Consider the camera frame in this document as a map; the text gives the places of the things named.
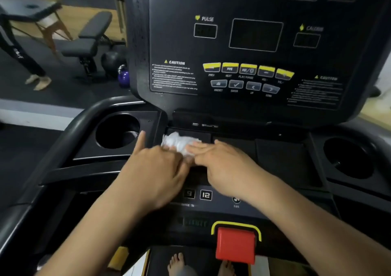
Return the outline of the person's right hand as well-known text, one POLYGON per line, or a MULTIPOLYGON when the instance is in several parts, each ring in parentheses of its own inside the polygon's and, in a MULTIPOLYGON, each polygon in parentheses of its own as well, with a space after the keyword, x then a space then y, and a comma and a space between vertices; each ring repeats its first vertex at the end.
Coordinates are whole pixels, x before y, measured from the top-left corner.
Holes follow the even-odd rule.
POLYGON ((242 150, 225 142, 217 146, 216 154, 217 166, 205 166, 208 182, 220 194, 251 203, 270 174, 242 150))

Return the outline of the white tissue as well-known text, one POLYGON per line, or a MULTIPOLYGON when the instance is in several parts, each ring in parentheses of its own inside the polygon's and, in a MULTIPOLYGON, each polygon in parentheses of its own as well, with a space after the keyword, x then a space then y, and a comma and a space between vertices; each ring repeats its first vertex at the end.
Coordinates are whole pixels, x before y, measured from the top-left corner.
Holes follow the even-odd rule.
POLYGON ((193 156, 186 149, 186 146, 193 142, 201 142, 201 140, 190 136, 181 136, 178 132, 173 132, 170 135, 163 135, 161 146, 174 147, 178 153, 186 157, 193 156))

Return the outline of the person's left forearm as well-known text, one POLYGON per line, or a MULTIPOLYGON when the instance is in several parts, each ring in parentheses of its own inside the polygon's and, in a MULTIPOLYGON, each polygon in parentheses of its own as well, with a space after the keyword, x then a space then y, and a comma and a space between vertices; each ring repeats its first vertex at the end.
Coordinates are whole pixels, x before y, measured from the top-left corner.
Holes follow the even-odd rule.
POLYGON ((149 209, 143 194, 106 190, 36 276, 98 276, 149 209))

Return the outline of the person's right forearm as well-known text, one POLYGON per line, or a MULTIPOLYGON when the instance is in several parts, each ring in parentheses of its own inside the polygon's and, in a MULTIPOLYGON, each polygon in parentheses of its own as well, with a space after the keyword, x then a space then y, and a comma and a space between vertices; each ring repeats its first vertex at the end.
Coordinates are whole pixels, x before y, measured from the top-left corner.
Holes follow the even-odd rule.
POLYGON ((267 216, 319 276, 391 276, 391 251, 273 175, 251 176, 241 197, 267 216))

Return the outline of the purple kettlebell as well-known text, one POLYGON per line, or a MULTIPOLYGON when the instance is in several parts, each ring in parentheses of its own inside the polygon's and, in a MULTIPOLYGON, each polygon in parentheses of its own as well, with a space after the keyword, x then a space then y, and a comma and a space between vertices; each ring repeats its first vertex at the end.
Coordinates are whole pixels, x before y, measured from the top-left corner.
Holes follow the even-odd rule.
POLYGON ((130 87, 130 76, 126 65, 120 65, 118 68, 118 82, 121 88, 130 87))

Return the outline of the black medicine ball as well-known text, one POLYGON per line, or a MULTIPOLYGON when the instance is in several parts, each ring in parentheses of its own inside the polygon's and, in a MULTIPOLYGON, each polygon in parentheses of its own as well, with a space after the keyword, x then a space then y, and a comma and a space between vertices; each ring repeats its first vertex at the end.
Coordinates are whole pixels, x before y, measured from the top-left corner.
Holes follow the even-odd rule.
POLYGON ((125 54, 118 51, 103 53, 100 62, 105 74, 112 79, 117 79, 121 66, 127 66, 125 54))

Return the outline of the red emergency stop button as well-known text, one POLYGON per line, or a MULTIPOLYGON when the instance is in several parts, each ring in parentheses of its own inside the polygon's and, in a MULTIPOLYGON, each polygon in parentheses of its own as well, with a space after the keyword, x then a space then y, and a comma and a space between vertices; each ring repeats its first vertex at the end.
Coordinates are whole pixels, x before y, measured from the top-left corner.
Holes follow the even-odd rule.
POLYGON ((255 264, 256 243, 261 238, 257 228, 219 227, 215 258, 243 264, 255 264))

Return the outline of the black treadmill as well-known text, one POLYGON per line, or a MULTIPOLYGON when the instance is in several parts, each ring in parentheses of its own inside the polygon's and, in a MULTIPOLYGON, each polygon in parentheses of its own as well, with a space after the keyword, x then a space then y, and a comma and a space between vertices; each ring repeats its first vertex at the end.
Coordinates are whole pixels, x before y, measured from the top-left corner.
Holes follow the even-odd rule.
POLYGON ((391 249, 391 145, 354 119, 391 51, 391 0, 125 0, 129 96, 85 109, 0 214, 0 276, 33 276, 141 130, 223 140, 391 249))

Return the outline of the yellow pad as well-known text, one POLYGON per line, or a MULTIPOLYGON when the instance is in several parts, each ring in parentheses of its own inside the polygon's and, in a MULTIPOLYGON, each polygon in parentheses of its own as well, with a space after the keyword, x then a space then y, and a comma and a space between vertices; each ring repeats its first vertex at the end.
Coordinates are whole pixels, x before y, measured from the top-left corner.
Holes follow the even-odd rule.
POLYGON ((111 258, 107 268, 116 272, 121 272, 127 258, 129 256, 128 247, 120 246, 111 258))

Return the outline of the person's left foot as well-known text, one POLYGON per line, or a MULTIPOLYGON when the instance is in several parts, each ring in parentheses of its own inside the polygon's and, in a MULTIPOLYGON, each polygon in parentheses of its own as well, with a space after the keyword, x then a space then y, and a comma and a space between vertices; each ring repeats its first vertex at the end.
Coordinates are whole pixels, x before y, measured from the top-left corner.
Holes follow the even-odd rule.
POLYGON ((180 276, 184 271, 185 260, 183 253, 174 254, 167 267, 169 276, 180 276))

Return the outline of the person's foot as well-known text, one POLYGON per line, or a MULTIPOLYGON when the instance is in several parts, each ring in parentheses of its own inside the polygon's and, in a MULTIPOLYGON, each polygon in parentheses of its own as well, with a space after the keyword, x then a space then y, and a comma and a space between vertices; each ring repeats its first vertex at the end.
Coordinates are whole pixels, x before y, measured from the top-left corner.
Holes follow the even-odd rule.
POLYGON ((231 261, 223 260, 217 276, 236 276, 235 269, 231 261))
POLYGON ((184 271, 185 260, 183 253, 174 254, 167 267, 169 276, 180 276, 184 271))

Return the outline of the person's right foot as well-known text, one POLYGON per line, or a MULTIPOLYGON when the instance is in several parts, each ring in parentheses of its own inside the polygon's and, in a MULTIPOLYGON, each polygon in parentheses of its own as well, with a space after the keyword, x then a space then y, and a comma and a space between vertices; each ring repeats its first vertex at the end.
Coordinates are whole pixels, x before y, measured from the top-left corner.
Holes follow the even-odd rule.
POLYGON ((235 269, 231 261, 223 260, 217 276, 236 276, 235 269))

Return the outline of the black weight bench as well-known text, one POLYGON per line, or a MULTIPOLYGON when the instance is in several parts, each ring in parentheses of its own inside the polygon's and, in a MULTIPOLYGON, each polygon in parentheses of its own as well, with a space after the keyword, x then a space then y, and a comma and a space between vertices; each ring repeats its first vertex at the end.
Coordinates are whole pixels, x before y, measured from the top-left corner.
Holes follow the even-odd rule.
POLYGON ((100 44, 109 46, 108 51, 118 51, 126 56, 126 46, 124 42, 112 41, 105 32, 112 21, 112 13, 101 11, 95 14, 83 27, 78 34, 78 38, 67 42, 61 49, 64 57, 76 57, 83 66, 84 76, 78 77, 78 80, 84 80, 87 83, 106 81, 111 79, 105 74, 105 71, 98 71, 95 63, 95 56, 98 53, 100 44))

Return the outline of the grey table with wooden legs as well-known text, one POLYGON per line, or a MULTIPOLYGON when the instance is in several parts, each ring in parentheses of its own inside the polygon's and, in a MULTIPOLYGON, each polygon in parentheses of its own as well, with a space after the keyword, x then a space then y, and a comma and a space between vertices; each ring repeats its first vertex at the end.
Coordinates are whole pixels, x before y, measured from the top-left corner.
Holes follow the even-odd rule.
POLYGON ((67 41, 73 38, 65 24, 58 15, 58 10, 62 9, 60 1, 49 0, 0 0, 0 16, 8 21, 20 23, 32 23, 40 31, 42 39, 58 58, 53 34, 56 34, 67 41), (54 14, 56 21, 48 26, 40 25, 40 21, 54 14))

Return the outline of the wooden wall bars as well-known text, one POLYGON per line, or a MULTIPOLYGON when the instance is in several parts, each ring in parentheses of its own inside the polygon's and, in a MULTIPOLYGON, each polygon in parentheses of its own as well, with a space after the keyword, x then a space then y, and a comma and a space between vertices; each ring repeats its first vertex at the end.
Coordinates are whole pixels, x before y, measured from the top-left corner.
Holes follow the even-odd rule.
POLYGON ((125 0, 115 0, 116 10, 118 14, 119 26, 121 33, 126 35, 126 11, 125 11, 125 0))

